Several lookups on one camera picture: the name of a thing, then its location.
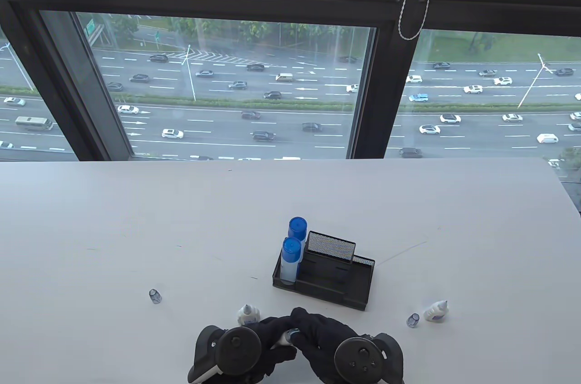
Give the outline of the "person's left hand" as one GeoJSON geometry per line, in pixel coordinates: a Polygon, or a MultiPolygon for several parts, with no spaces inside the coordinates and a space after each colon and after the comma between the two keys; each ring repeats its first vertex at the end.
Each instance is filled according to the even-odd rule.
{"type": "Polygon", "coordinates": [[[259,361],[243,375],[216,374],[209,378],[206,384],[257,384],[272,375],[278,364],[296,358],[295,347],[277,344],[285,332],[296,328],[289,316],[268,317],[257,323],[248,324],[247,327],[260,339],[262,349],[259,361]]]}

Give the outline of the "person's right hand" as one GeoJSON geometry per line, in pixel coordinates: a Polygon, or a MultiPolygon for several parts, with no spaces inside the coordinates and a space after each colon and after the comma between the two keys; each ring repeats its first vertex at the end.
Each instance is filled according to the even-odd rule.
{"type": "Polygon", "coordinates": [[[403,352],[386,333],[357,334],[347,324],[301,307],[290,319],[297,332],[290,339],[326,384],[402,384],[403,352]]]}

